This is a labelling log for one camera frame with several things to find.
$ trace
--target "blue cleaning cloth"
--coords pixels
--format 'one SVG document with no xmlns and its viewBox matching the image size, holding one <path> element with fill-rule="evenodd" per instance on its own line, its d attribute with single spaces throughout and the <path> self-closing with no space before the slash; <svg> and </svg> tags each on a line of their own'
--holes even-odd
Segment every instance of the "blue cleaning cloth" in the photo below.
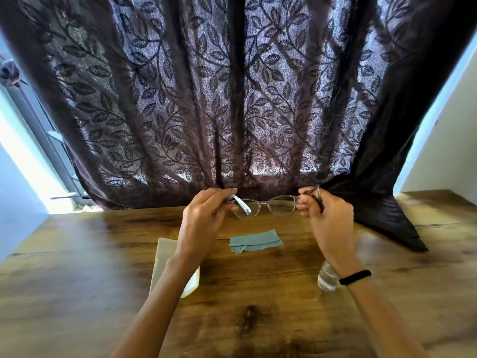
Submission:
<svg viewBox="0 0 477 358">
<path fill-rule="evenodd" d="M 283 241 L 280 240 L 275 230 L 256 235 L 231 237 L 229 242 L 230 249 L 236 254 L 240 254 L 243 251 L 257 251 L 282 245 Z"/>
</svg>

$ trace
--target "hand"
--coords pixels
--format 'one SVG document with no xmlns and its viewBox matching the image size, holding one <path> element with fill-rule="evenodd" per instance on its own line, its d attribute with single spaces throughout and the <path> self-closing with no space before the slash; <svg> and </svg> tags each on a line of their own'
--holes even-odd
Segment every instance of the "hand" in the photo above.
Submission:
<svg viewBox="0 0 477 358">
<path fill-rule="evenodd" d="M 197 270 L 207 256 L 222 226 L 226 211 L 239 208 L 227 202 L 236 188 L 209 188 L 200 191 L 184 209 L 175 257 Z"/>
<path fill-rule="evenodd" d="M 353 243 L 353 206 L 322 189 L 325 210 L 321 214 L 316 199 L 304 194 L 312 189 L 303 187 L 298 190 L 297 209 L 301 210 L 302 216 L 310 217 L 313 236 L 331 267 L 340 277 L 351 275 L 360 265 Z M 318 198 L 318 190 L 313 195 Z"/>
</svg>

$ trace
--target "curtain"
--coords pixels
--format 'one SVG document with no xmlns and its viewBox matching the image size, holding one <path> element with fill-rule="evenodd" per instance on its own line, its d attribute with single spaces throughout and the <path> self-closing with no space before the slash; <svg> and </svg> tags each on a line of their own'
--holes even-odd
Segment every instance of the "curtain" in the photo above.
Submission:
<svg viewBox="0 0 477 358">
<path fill-rule="evenodd" d="M 100 206 L 322 185 L 423 251 L 392 190 L 471 29 L 459 2 L 2 0 L 0 27 Z"/>
</svg>

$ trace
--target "forearm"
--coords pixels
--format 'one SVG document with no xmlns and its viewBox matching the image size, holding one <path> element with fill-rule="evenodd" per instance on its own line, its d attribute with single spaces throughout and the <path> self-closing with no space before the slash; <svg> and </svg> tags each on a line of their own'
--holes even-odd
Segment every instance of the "forearm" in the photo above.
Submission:
<svg viewBox="0 0 477 358">
<path fill-rule="evenodd" d="M 338 275 L 344 277 L 364 270 L 357 259 L 352 260 L 346 269 L 342 269 Z M 371 277 L 349 285 L 348 290 L 361 312 L 380 358 L 428 357 Z"/>
<path fill-rule="evenodd" d="M 158 357 L 177 302 L 194 271 L 177 258 L 167 261 L 161 278 L 110 358 Z"/>
</svg>

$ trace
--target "water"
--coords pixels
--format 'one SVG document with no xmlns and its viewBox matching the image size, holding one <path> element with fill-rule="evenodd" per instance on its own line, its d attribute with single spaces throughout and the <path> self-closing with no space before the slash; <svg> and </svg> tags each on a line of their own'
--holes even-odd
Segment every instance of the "water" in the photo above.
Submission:
<svg viewBox="0 0 477 358">
<path fill-rule="evenodd" d="M 336 290 L 340 278 L 331 268 L 330 264 L 325 260 L 321 266 L 318 275 L 318 286 L 327 293 L 332 293 Z"/>
</svg>

